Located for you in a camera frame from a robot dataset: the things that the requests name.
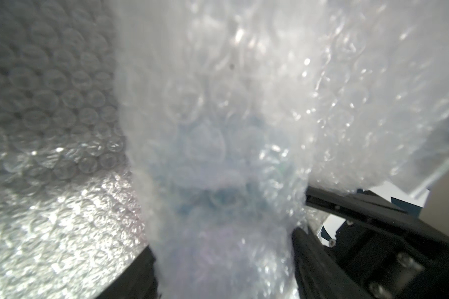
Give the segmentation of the bubble-wrapped purple item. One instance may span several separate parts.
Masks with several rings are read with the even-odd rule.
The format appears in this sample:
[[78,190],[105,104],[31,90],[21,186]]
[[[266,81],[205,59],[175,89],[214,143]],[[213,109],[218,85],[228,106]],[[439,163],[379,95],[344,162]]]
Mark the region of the bubble-wrapped purple item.
[[449,1],[113,1],[115,92],[162,299],[301,299],[306,204],[449,157]]

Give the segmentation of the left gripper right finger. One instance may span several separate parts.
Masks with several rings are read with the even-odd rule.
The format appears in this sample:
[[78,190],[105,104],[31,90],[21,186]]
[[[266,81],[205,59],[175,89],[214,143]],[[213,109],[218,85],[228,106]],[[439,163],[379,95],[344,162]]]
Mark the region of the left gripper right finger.
[[291,234],[296,280],[302,299],[371,299],[364,286],[374,269],[371,240],[374,231],[344,225],[336,246],[328,248],[311,232],[296,228]]

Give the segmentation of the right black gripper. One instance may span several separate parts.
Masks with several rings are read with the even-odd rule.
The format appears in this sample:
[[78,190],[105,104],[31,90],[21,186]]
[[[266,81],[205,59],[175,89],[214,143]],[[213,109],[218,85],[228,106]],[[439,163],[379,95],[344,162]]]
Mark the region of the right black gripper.
[[449,299],[448,236],[378,196],[309,187],[306,204],[343,218],[338,229],[362,225],[374,231],[374,269],[364,284],[373,299]]

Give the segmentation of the bubble wrap around vase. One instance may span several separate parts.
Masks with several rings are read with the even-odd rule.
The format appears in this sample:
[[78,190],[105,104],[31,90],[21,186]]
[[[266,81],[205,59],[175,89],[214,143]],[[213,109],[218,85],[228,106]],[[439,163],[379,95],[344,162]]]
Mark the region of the bubble wrap around vase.
[[94,299],[146,246],[108,1],[0,1],[0,299]]

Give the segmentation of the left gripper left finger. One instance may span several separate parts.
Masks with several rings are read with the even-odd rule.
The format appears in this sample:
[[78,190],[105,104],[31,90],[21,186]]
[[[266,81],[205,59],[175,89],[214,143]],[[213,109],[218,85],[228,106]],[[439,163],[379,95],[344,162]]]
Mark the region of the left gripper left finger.
[[159,299],[155,257],[147,246],[97,299]]

